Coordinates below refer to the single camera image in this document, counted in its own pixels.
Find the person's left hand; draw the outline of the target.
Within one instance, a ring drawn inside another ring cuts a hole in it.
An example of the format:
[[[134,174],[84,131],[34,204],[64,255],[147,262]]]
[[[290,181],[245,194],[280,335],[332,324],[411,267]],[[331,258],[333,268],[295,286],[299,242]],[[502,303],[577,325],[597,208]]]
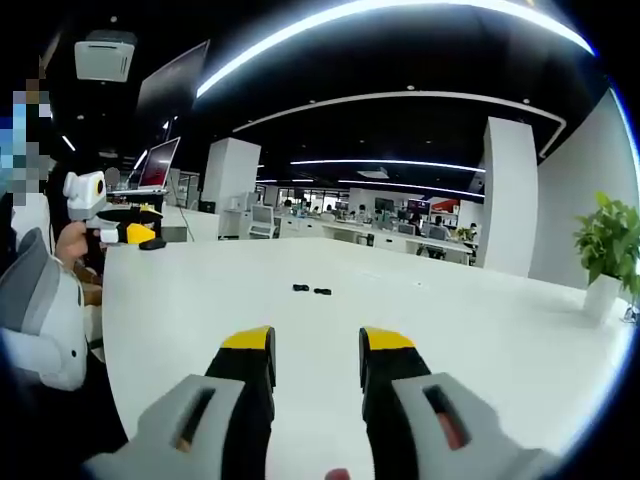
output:
[[[63,264],[72,267],[88,252],[87,236],[100,238],[100,230],[88,229],[82,221],[66,225],[56,242],[55,256]]]

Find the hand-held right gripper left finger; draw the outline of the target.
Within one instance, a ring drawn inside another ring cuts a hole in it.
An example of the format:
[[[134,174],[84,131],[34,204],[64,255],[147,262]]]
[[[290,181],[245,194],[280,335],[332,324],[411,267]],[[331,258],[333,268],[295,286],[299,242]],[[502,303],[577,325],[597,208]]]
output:
[[[203,375],[140,416],[136,435],[85,467],[95,479],[263,479],[275,418],[275,330],[237,332]]]

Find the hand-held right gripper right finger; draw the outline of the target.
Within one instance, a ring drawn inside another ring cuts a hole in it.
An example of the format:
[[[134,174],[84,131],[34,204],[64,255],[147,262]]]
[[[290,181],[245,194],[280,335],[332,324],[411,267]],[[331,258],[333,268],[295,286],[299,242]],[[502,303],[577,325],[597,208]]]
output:
[[[557,465],[501,428],[496,411],[414,343],[390,330],[359,331],[362,417],[377,479],[546,479]]]

